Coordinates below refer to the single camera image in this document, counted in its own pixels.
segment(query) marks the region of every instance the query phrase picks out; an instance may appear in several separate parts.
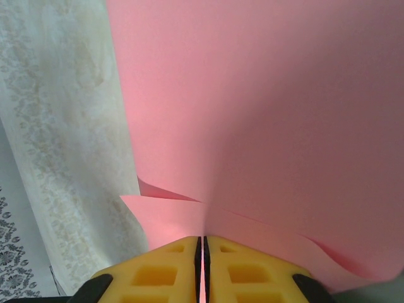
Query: white fabric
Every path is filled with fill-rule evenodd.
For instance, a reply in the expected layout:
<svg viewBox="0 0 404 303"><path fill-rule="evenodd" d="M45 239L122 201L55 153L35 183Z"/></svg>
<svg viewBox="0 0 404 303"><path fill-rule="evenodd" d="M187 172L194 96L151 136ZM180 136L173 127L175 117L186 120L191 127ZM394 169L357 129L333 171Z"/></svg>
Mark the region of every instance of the white fabric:
<svg viewBox="0 0 404 303"><path fill-rule="evenodd" d="M145 250L103 0L0 0L0 119L67 294Z"/></svg>

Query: square hole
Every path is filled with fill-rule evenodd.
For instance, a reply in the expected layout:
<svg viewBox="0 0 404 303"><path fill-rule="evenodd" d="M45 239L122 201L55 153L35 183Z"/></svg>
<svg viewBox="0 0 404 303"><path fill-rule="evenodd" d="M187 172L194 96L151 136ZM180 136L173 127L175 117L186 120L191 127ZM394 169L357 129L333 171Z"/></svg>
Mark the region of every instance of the square hole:
<svg viewBox="0 0 404 303"><path fill-rule="evenodd" d="M177 245L173 246L167 249L168 253L183 253L184 252L184 246L182 245Z"/></svg>
<svg viewBox="0 0 404 303"><path fill-rule="evenodd" d="M265 283L270 280L265 269L256 264L231 265L228 270L232 283Z"/></svg>
<svg viewBox="0 0 404 303"><path fill-rule="evenodd" d="M220 246L220 251L222 252L222 253L235 253L235 250L234 249L232 249L232 248L229 248L229 247L227 247L227 246Z"/></svg>
<svg viewBox="0 0 404 303"><path fill-rule="evenodd" d="M143 266L137 272L133 285L162 286L174 285L177 268L166 266Z"/></svg>
<svg viewBox="0 0 404 303"><path fill-rule="evenodd" d="M156 295L136 295L123 297L121 303L168 303L169 298Z"/></svg>
<svg viewBox="0 0 404 303"><path fill-rule="evenodd" d="M285 303L281 294L237 294L237 303Z"/></svg>

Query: floral pattern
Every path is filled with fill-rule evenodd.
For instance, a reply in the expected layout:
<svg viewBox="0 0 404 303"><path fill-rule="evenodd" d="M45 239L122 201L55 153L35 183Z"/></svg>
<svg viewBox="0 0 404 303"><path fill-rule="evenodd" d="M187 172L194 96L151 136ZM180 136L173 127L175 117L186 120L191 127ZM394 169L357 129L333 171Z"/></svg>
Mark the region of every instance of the floral pattern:
<svg viewBox="0 0 404 303"><path fill-rule="evenodd" d="M0 119L71 295L146 249L119 198L138 185L105 1L1 0L0 29ZM5 237L13 226L0 228Z"/></svg>
<svg viewBox="0 0 404 303"><path fill-rule="evenodd" d="M15 235L17 228L11 222L12 215L5 211L7 205L6 198L0 197L0 303L20 297L40 297L29 262L23 259L24 247L18 245L20 237Z"/></svg>

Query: pink paper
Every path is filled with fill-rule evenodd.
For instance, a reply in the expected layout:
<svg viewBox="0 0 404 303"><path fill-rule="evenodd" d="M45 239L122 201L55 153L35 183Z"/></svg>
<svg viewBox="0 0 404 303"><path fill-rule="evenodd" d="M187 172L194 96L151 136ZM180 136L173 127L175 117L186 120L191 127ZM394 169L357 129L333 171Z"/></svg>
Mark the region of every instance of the pink paper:
<svg viewBox="0 0 404 303"><path fill-rule="evenodd" d="M400 272L403 1L107 5L151 244L221 235L334 290Z"/></svg>

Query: clamp jaw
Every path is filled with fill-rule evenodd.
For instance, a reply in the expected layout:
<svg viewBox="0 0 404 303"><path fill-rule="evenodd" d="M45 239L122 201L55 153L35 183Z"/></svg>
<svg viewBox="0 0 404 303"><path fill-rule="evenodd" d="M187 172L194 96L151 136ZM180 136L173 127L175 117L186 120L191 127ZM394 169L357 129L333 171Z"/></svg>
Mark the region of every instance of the clamp jaw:
<svg viewBox="0 0 404 303"><path fill-rule="evenodd" d="M335 303L307 270L215 236L186 237L106 268L72 297L13 299L8 303L200 301Z"/></svg>

